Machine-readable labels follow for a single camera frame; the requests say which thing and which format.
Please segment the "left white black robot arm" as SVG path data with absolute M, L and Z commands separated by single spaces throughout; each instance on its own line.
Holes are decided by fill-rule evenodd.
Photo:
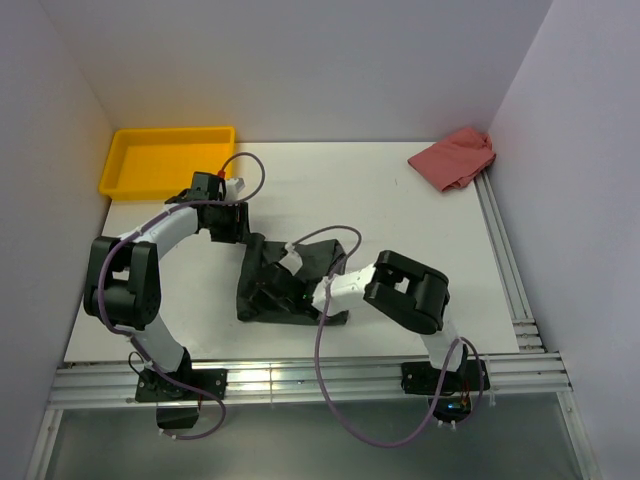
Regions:
M 241 178 L 197 172 L 191 186 L 167 200 L 155 217 L 120 236 L 92 242 L 85 312 L 127 337 L 147 363 L 148 381 L 159 381 L 172 399 L 191 394 L 195 375 L 190 354 L 160 316 L 160 260 L 202 230 L 216 243 L 243 242 L 249 234 L 248 204 L 239 200 L 243 189 Z

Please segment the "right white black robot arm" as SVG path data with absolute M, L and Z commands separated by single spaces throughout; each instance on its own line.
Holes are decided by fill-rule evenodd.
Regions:
M 283 256 L 249 278 L 246 298 L 257 315 L 275 313 L 285 323 L 324 326 L 369 307 L 422 339 L 435 383 L 452 390 L 468 374 L 468 348 L 446 318 L 449 280 L 442 272 L 391 250 L 355 271 L 343 270 L 346 257 L 328 264 L 326 273 L 308 269 L 291 244 Z

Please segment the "dark green t-shirt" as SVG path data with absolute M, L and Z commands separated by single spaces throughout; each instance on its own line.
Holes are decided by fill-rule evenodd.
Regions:
M 242 322 L 316 326 L 321 311 L 311 296 L 320 280 L 345 257 L 336 239 L 295 247 L 301 268 L 292 273 L 281 264 L 285 244 L 260 233 L 248 236 L 236 293 Z

